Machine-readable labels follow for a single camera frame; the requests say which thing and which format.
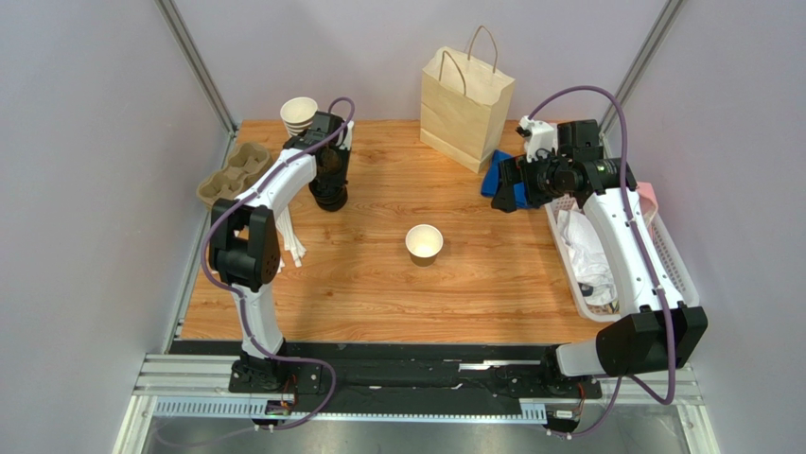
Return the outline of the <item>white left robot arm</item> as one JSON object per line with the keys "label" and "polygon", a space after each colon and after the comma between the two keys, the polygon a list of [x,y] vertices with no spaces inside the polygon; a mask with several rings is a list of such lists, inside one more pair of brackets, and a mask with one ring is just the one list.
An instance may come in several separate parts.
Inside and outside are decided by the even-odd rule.
{"label": "white left robot arm", "polygon": [[345,206],[353,128],[350,119],[315,113],[311,127],[285,143],[264,176],[213,205],[206,268],[219,274],[219,286],[237,303],[243,341],[233,372],[240,380],[273,390],[288,378],[289,359],[278,356],[285,340],[272,295],[282,258],[276,221],[304,188],[325,211]]}

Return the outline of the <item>single paper cup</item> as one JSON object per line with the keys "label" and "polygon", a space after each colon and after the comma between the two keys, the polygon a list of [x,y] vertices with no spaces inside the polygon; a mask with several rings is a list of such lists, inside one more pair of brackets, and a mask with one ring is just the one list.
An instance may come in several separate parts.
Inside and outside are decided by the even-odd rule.
{"label": "single paper cup", "polygon": [[444,237],[439,229],[430,224],[411,227],[405,237],[405,245],[411,262],[421,268],[432,265],[444,246]]}

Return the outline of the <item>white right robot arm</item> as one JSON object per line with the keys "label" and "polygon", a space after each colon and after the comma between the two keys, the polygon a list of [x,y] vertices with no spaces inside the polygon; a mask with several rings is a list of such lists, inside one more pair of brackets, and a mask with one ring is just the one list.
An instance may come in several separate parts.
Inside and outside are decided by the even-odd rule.
{"label": "white right robot arm", "polygon": [[678,369],[702,339],[708,318],[689,304],[668,275],[644,221],[637,182],[626,161],[606,158],[594,120],[553,126],[523,117],[521,155],[499,162],[491,205],[517,209],[516,195],[540,207],[565,196],[590,221],[614,277],[620,318],[592,340],[554,347],[563,377],[611,377]]}

